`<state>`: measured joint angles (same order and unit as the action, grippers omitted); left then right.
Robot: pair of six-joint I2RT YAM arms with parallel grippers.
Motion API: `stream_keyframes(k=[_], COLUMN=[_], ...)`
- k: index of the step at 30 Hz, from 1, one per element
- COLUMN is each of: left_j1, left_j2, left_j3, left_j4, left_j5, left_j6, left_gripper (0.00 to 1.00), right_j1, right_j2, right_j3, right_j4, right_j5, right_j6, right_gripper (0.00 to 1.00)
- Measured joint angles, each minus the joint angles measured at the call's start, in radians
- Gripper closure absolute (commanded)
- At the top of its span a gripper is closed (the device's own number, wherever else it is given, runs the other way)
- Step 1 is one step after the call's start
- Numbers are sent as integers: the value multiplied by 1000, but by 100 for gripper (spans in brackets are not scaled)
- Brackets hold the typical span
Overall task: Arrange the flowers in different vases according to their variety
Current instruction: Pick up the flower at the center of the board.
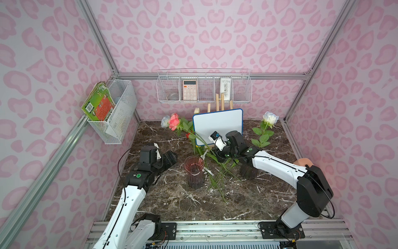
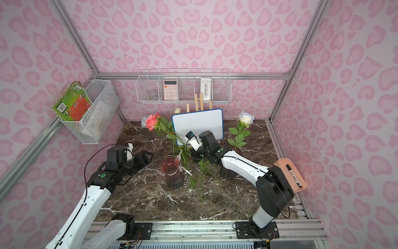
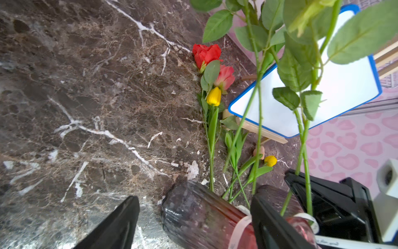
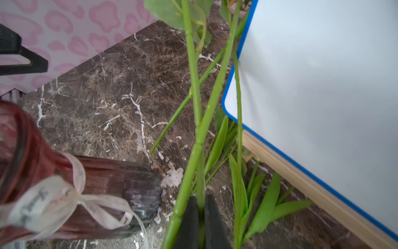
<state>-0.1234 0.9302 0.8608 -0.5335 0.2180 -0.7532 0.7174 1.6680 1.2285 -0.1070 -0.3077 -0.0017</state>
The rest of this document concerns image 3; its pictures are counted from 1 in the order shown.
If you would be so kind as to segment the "blue framed whiteboard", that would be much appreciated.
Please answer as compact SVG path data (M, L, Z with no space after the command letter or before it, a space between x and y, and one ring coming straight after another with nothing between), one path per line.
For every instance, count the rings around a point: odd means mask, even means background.
M372 56L340 65L329 61L328 55L323 54L322 61L326 65L321 81L308 97L310 110L317 108L310 128L339 117L382 94ZM283 86L274 64L263 76L261 93L255 95L246 120L251 125L261 124L263 129L280 137L292 138L299 134L297 119L293 111L274 99L272 94L274 88Z

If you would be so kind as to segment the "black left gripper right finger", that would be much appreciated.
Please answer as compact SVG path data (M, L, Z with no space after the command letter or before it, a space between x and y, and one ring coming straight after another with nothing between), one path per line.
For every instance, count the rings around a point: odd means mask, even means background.
M259 249L313 249L265 199L254 195L250 213Z

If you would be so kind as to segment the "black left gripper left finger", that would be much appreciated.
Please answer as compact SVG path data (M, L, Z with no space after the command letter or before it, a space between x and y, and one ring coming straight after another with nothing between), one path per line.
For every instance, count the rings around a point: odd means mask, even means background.
M140 213L137 196L127 197L76 249L130 249Z

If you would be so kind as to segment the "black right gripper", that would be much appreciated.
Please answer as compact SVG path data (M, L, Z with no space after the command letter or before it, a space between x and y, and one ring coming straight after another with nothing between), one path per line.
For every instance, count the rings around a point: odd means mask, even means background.
M332 182L310 177L313 217L321 236L380 243L381 235L367 187L347 177Z

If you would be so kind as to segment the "white rose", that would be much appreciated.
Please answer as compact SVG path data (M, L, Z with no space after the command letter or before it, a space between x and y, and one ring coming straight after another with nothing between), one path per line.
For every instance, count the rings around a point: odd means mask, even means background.
M276 63L284 86L272 93L297 119L301 141L297 166L305 173L308 214L313 213L313 201L306 141L317 111L310 110L308 97L321 81L326 65L322 55L336 64L349 64L374 54L398 33L397 1L368 7L338 28L341 5L341 1L285 1L283 9L285 51Z

